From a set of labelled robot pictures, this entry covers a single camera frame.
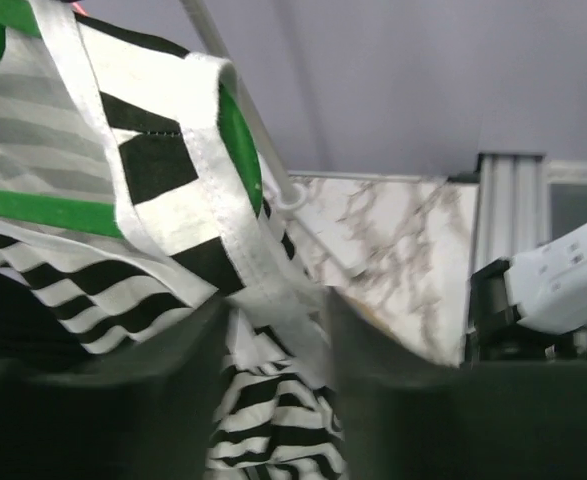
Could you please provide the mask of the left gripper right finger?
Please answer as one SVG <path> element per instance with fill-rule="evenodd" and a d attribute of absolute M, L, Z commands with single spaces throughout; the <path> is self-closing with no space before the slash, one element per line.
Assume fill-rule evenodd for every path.
<path fill-rule="evenodd" d="M 587 479 L 587 361 L 433 364 L 326 301 L 352 479 Z"/>

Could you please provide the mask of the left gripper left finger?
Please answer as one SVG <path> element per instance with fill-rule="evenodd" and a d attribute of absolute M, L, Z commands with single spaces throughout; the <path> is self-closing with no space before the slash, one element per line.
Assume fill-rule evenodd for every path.
<path fill-rule="evenodd" d="M 64 373 L 0 360 L 0 479 L 201 479 L 224 390 L 219 298 Z"/>

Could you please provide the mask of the black white striped tank top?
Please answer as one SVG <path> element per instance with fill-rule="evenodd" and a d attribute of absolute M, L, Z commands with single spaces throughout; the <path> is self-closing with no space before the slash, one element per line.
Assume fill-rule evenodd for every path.
<path fill-rule="evenodd" d="M 343 479 L 226 59 L 0 1 L 0 479 Z"/>

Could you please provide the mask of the green hanger with striped top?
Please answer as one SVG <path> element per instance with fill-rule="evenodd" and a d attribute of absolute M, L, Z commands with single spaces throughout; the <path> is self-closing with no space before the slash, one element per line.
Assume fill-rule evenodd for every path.
<path fill-rule="evenodd" d="M 0 1 L 0 217 L 167 255 L 259 231 L 262 180 L 224 58 Z"/>

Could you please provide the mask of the pink wire hanger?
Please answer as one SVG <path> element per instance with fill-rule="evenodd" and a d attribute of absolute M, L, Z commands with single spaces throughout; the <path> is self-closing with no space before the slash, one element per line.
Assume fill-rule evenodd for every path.
<path fill-rule="evenodd" d="M 72 7 L 80 15 L 83 15 L 83 16 L 87 15 L 87 12 L 85 11 L 85 9 L 81 6 L 81 4 L 79 2 L 73 2 Z"/>

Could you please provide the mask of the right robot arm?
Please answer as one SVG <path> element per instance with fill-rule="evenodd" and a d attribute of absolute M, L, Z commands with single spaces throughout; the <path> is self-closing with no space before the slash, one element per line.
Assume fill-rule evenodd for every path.
<path fill-rule="evenodd" d="M 469 317 L 476 359 L 587 359 L 587 223 L 474 273 Z"/>

